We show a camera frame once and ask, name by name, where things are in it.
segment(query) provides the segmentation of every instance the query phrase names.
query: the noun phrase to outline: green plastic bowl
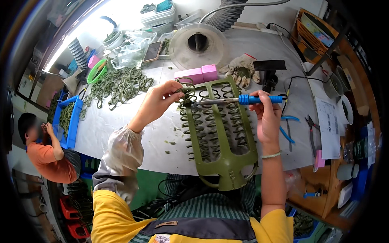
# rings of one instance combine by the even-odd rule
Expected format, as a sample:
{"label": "green plastic bowl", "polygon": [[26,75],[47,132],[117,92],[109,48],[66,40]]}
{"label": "green plastic bowl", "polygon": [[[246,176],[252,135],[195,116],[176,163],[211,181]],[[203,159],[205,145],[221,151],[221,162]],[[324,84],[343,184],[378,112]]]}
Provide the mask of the green plastic bowl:
{"label": "green plastic bowl", "polygon": [[96,75],[96,73],[97,73],[98,67],[99,67],[101,64],[103,64],[103,62],[105,62],[105,61],[106,61],[106,59],[100,60],[100,61],[99,61],[98,63],[96,63],[96,65],[91,69],[91,71],[90,71],[89,74],[88,74],[88,78],[86,79],[86,82],[87,82],[88,84],[93,84],[93,83],[97,82],[98,78],[99,78],[100,76],[104,75],[104,74],[107,72],[107,65],[105,65],[105,66],[103,67],[103,69],[101,70],[101,72],[99,73],[99,75],[97,75],[96,78],[93,79],[93,77],[94,77],[94,76]]}

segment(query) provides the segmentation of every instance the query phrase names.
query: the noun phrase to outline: blue soldering iron handle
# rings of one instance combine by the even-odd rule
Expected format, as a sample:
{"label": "blue soldering iron handle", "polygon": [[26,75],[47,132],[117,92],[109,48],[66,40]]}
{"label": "blue soldering iron handle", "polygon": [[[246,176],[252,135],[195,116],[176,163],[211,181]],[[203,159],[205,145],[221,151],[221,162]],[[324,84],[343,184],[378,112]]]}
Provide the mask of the blue soldering iron handle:
{"label": "blue soldering iron handle", "polygon": [[[269,96],[272,103],[282,103],[282,96]],[[248,94],[239,95],[239,104],[249,105],[249,104],[260,104],[262,103],[259,97],[249,96]]]}

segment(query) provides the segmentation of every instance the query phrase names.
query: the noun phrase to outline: dirty glove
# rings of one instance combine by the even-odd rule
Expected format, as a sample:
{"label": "dirty glove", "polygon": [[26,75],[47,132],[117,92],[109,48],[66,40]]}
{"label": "dirty glove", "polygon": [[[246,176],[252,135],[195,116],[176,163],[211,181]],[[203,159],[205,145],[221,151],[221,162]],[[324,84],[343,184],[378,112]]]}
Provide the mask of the dirty glove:
{"label": "dirty glove", "polygon": [[259,84],[259,72],[254,72],[254,65],[252,63],[256,60],[257,59],[254,57],[245,53],[232,60],[229,65],[222,67],[219,72],[226,73],[224,76],[225,78],[227,75],[231,74],[236,85],[241,83],[243,88],[250,84],[251,78],[254,79],[254,82]]}

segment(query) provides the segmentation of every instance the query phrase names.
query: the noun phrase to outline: orange t-shirt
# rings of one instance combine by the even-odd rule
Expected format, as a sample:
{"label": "orange t-shirt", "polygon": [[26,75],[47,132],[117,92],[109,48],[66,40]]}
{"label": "orange t-shirt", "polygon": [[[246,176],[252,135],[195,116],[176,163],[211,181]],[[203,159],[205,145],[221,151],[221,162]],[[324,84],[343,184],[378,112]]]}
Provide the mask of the orange t-shirt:
{"label": "orange t-shirt", "polygon": [[53,147],[41,143],[30,143],[27,155],[37,171],[46,179],[57,183],[71,183],[77,179],[74,167],[65,157],[57,161]]}

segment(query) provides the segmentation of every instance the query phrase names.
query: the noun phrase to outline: blue plastic bin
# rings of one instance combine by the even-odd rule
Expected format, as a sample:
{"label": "blue plastic bin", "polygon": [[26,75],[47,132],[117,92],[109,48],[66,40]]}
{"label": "blue plastic bin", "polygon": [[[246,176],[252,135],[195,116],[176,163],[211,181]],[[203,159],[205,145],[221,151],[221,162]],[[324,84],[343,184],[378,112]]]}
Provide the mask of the blue plastic bin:
{"label": "blue plastic bin", "polygon": [[57,134],[58,129],[55,125],[58,125],[60,122],[61,110],[70,102],[74,102],[74,108],[72,112],[72,118],[70,119],[68,137],[66,139],[65,136],[62,134],[62,139],[60,140],[61,147],[63,147],[64,149],[72,149],[75,146],[75,136],[77,135],[78,121],[80,120],[79,115],[83,104],[82,100],[79,99],[79,96],[76,95],[68,100],[58,103],[53,119],[54,134]]}
{"label": "blue plastic bin", "polygon": [[[297,210],[295,208],[292,209],[292,211],[289,214],[289,217],[293,217],[296,213],[297,213]],[[310,238],[311,235],[313,234],[313,232],[315,231],[318,224],[319,224],[319,222],[317,220],[314,220],[314,227],[311,230],[311,232],[309,232],[308,234],[305,234],[305,235],[294,237],[293,243],[298,243],[300,240],[306,240],[306,239]]]}

